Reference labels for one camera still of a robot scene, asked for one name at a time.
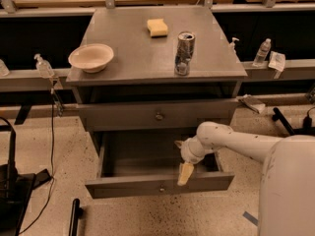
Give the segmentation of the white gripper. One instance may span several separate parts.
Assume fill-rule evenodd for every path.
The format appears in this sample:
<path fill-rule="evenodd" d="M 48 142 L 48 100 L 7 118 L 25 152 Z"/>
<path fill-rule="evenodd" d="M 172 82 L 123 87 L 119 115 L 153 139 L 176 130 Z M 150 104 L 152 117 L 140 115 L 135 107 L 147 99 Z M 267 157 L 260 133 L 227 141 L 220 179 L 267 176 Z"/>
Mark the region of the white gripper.
<path fill-rule="evenodd" d="M 185 161 L 179 165 L 177 181 L 178 186 L 184 186 L 194 171 L 193 164 L 197 164 L 203 160 L 211 152 L 211 149 L 209 146 L 204 145 L 197 137 L 188 138 L 184 142 L 175 141 L 174 143 L 180 148 L 181 157 Z"/>

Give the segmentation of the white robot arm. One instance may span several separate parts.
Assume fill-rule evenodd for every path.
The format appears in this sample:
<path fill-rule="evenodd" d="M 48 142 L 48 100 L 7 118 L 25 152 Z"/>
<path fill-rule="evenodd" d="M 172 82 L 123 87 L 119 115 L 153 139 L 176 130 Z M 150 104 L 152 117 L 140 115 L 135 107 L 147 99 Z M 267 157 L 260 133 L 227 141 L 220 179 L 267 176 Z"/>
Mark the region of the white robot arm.
<path fill-rule="evenodd" d="M 258 236 L 315 236 L 315 137 L 286 138 L 239 133 L 204 122 L 196 135 L 178 141 L 183 162 L 177 184 L 188 182 L 194 165 L 209 153 L 228 148 L 263 164 Z"/>

